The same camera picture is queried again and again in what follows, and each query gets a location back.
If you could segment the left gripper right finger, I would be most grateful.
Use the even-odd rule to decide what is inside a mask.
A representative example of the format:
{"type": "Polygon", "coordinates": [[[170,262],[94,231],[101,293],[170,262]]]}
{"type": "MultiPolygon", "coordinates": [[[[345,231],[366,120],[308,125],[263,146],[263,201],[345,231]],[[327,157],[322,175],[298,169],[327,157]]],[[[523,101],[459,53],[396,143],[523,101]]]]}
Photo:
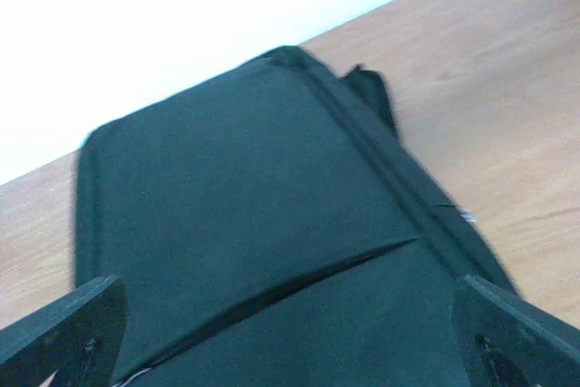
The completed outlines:
{"type": "Polygon", "coordinates": [[[579,385],[579,330],[484,278],[459,280],[451,320],[472,386],[579,385]]]}

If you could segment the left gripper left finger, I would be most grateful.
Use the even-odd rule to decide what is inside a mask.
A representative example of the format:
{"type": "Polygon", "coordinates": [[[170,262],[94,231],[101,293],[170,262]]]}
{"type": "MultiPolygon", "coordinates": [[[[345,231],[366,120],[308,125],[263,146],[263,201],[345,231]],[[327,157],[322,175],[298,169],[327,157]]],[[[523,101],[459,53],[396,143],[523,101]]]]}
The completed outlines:
{"type": "Polygon", "coordinates": [[[94,278],[1,330],[1,384],[109,386],[126,323],[121,278],[94,278]]]}

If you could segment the black student bag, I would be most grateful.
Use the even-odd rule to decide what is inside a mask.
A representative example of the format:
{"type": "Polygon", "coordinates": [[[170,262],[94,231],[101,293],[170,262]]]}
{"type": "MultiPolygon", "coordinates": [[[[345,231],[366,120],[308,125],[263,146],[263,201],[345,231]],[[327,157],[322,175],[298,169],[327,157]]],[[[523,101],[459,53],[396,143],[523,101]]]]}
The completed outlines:
{"type": "Polygon", "coordinates": [[[88,138],[75,281],[113,274],[127,386],[466,386],[455,285],[512,288],[384,79],[291,46],[88,138]]]}

